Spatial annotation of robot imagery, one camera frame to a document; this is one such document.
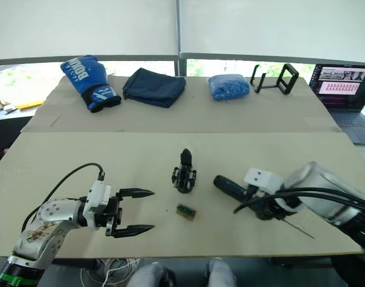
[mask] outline white roller blind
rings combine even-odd
[[[365,0],[180,0],[181,52],[365,62]]]
[[[0,59],[177,55],[175,1],[0,0]]]

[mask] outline folded cloth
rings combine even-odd
[[[170,77],[140,68],[125,83],[123,96],[125,99],[169,108],[183,93],[185,85],[184,78]]]

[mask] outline boxing glove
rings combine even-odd
[[[90,112],[101,111],[104,106],[116,106],[121,97],[108,85],[103,64],[92,55],[73,58],[61,64],[62,71],[81,94]]]

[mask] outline small green object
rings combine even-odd
[[[196,215],[196,211],[193,210],[192,208],[189,208],[188,206],[179,204],[176,208],[176,213],[189,219],[189,220],[193,220],[194,216]]]
[[[5,273],[0,274],[0,279],[11,283],[11,286],[36,285],[39,283],[39,280],[36,279],[25,279],[19,276],[12,276]]]

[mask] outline white table surface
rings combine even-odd
[[[189,148],[196,186],[180,194],[173,168]],[[318,161],[365,192],[365,162],[343,133],[23,133],[0,163],[0,256],[8,255],[24,217],[69,171],[100,163],[112,192],[141,187],[155,196],[125,199],[122,226],[154,224],[147,233],[125,239],[104,230],[73,230],[58,257],[185,257],[325,255],[359,252],[360,247],[322,219],[303,211],[288,218],[314,239],[277,220],[260,221],[250,210],[232,213],[237,201],[217,190],[221,174],[242,184],[258,167],[288,176]],[[94,167],[79,171],[56,197],[85,196],[96,179]],[[178,203],[197,210],[193,222],[175,213]]]
[[[211,99],[208,78],[187,77],[184,93],[169,109],[122,99],[91,114],[66,77],[51,92],[24,132],[340,132],[323,104],[299,78],[289,95],[262,89],[237,100]],[[276,78],[266,78],[273,84]],[[122,95],[127,77],[109,76]]]

